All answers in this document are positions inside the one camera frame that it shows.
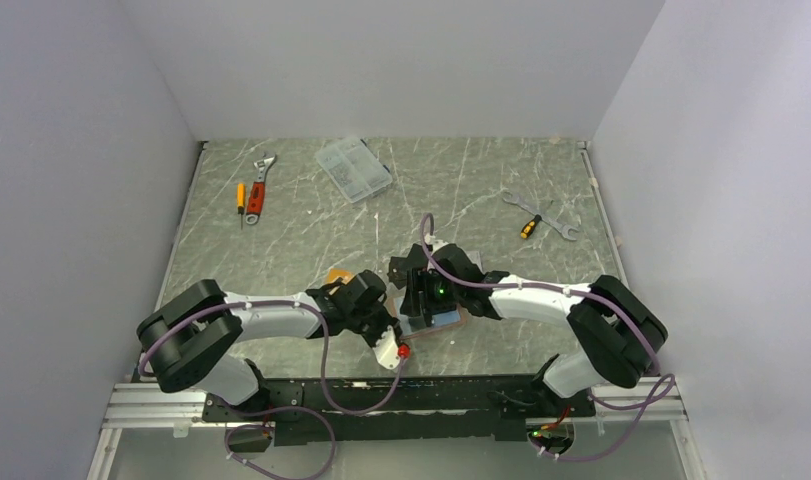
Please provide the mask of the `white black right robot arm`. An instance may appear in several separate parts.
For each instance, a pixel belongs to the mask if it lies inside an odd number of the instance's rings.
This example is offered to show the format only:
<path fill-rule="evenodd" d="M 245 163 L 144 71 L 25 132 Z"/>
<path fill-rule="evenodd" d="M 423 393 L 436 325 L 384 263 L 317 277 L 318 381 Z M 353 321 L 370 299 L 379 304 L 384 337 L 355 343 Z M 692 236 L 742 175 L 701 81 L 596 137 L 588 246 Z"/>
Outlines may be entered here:
<path fill-rule="evenodd" d="M 618 278 L 589 284 L 538 282 L 507 271 L 484 272 L 457 245 L 415 244 L 389 262 L 388 279 L 403 290 L 400 314 L 428 321 L 456 308 L 473 317 L 566 326 L 578 347 L 548 360 L 535 376 L 532 401 L 555 415 L 573 395 L 600 383 L 633 388 L 656 368 L 669 332 Z"/>

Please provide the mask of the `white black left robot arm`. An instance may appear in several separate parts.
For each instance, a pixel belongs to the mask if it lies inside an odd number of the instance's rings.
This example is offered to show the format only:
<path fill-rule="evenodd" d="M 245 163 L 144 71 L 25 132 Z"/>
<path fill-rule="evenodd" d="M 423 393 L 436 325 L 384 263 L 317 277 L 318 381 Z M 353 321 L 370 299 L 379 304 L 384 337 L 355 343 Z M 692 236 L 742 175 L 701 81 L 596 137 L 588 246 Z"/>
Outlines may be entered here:
<path fill-rule="evenodd" d="M 204 279 L 139 324 L 138 372 L 165 393 L 198 388 L 253 420 L 273 392 L 253 361 L 230 354 L 235 344 L 276 337 L 328 342 L 348 331 L 365 341 L 381 367 L 398 372 L 410 349 L 385 298 L 385 283 L 369 270 L 288 296 L 227 292 Z"/>

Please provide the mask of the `tan leather card holder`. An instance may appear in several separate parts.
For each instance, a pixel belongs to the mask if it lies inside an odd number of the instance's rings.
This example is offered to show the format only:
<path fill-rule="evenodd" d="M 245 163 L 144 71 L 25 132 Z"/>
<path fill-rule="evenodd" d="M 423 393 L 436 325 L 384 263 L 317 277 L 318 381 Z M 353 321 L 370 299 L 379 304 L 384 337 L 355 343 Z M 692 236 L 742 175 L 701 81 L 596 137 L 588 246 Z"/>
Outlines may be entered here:
<path fill-rule="evenodd" d="M 410 317 L 400 312 L 404 296 L 395 296 L 388 301 L 388 310 L 399 320 L 402 339 L 411 339 L 464 325 L 470 315 L 462 309 L 438 313 L 428 318 Z"/>

